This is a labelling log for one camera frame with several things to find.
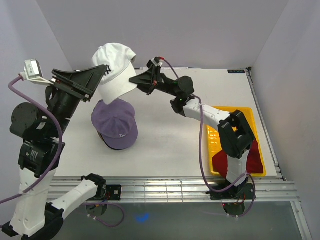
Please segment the white baseball cap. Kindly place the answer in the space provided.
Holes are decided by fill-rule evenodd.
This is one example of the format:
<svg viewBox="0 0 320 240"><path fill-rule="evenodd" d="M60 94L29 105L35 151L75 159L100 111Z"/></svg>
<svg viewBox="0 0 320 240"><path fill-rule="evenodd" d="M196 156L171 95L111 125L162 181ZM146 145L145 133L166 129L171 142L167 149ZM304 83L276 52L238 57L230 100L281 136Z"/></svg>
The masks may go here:
<svg viewBox="0 0 320 240"><path fill-rule="evenodd" d="M121 43L107 43L94 53L91 65L106 66L105 74L97 88L105 104L111 104L138 87L129 81L137 75L133 66L135 59L136 53Z"/></svg>

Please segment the lavender LA baseball cap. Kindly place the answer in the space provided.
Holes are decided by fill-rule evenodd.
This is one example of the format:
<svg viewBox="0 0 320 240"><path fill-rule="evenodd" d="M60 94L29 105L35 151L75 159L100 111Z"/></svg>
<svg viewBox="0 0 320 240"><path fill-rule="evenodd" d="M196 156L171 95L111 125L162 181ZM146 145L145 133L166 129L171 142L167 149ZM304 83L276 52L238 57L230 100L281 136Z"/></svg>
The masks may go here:
<svg viewBox="0 0 320 240"><path fill-rule="evenodd" d="M110 104L99 100L95 105L91 122L102 141L113 150L132 147L138 138L135 109L127 101L116 99Z"/></svg>

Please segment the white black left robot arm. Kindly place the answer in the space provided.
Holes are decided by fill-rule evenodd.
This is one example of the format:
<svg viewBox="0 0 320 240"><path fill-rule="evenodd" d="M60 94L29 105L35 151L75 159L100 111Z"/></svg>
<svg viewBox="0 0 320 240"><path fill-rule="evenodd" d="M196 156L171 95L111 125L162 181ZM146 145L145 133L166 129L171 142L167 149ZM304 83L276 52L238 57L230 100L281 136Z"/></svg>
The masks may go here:
<svg viewBox="0 0 320 240"><path fill-rule="evenodd" d="M0 227L4 234L20 236L23 240L50 240L76 208L106 195L105 179L89 174L62 197L48 201L50 185L65 147L63 134L79 103L92 99L107 69L104 64L72 72L54 69L53 78L47 80L36 60L25 62L18 79L45 85L46 106L26 97L11 115L10 132L23 143L18 158L18 203L12 219Z"/></svg>

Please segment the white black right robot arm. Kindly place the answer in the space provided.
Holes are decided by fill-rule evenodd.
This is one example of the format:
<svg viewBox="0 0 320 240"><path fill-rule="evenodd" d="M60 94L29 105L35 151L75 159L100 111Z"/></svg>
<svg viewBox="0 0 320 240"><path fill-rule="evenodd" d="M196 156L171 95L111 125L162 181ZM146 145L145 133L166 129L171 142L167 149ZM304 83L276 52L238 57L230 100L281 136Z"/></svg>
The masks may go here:
<svg viewBox="0 0 320 240"><path fill-rule="evenodd" d="M202 103L195 95L194 83L191 77L181 76L175 80L161 72L163 57L155 57L147 63L147 71L129 79L137 88L151 95L155 90L174 96L170 101L176 114L200 121L200 125L208 125L218 131L223 152L227 158L225 187L214 189L208 185L210 192L223 193L237 199L244 193L248 183L247 161L255 135L240 110L234 112L222 111Z"/></svg>

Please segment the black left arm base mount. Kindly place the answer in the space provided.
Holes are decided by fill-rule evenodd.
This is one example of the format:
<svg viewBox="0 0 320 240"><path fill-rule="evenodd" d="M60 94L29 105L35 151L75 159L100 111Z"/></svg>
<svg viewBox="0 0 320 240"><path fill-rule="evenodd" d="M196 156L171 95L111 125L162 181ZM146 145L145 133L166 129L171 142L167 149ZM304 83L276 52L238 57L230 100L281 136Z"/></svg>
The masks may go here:
<svg viewBox="0 0 320 240"><path fill-rule="evenodd" d="M119 201L121 199L122 186L120 184L106 185L103 192L102 201Z"/></svg>

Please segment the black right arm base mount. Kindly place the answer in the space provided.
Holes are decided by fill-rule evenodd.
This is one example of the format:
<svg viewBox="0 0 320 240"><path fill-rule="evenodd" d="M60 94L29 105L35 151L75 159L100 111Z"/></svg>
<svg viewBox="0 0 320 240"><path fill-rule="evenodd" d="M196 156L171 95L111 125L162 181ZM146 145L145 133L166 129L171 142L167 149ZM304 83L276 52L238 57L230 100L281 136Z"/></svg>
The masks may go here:
<svg viewBox="0 0 320 240"><path fill-rule="evenodd" d="M223 192L207 191L211 200L252 200L255 199L254 186L252 183L246 183L241 186L232 186Z"/></svg>

